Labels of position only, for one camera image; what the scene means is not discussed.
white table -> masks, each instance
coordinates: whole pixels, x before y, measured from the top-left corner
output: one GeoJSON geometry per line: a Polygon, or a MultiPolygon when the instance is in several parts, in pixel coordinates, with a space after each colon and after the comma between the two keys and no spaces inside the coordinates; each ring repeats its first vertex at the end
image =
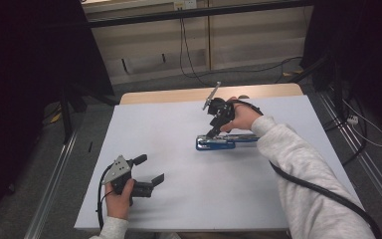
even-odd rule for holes
{"type": "MultiPolygon", "coordinates": [[[[250,99],[265,115],[290,124],[324,156],[357,198],[306,96],[250,99]]],[[[148,160],[132,171],[138,181],[165,173],[151,198],[134,198],[129,228],[142,231],[282,230],[287,228],[276,176],[255,147],[197,151],[197,134],[211,127],[204,101],[120,105],[115,108],[75,227],[98,229],[97,183],[118,155],[148,160]]]]}

metal rod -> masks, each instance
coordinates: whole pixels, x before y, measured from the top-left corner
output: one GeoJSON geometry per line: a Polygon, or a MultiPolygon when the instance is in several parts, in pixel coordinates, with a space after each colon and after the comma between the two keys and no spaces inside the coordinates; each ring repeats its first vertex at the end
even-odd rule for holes
{"type": "Polygon", "coordinates": [[[97,20],[90,20],[88,22],[54,24],[54,25],[43,26],[41,27],[41,29],[57,30],[57,29],[71,29],[71,28],[100,28],[100,27],[110,27],[110,26],[145,23],[145,22],[166,21],[166,20],[174,20],[174,19],[207,17],[207,16],[216,16],[216,15],[224,15],[224,14],[304,7],[304,6],[311,6],[313,5],[313,3],[314,3],[313,0],[272,1],[272,2],[257,3],[257,4],[244,4],[244,5],[234,5],[234,6],[224,6],[224,7],[210,7],[210,8],[183,10],[183,11],[153,13],[153,14],[145,14],[145,15],[131,16],[131,17],[97,19],[97,20]]]}

gray sweatshirt sleeve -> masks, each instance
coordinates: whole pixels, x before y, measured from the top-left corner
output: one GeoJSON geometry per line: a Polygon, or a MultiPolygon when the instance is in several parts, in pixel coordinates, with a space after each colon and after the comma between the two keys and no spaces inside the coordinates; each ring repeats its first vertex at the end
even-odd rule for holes
{"type": "Polygon", "coordinates": [[[94,236],[91,239],[123,239],[127,228],[128,221],[106,217],[100,235],[94,236]]]}
{"type": "MultiPolygon", "coordinates": [[[[252,132],[260,137],[260,153],[281,170],[359,205],[321,155],[292,129],[264,116],[254,121],[252,132]]],[[[278,188],[293,239],[374,238],[369,225],[345,206],[280,176],[278,188]]]]}

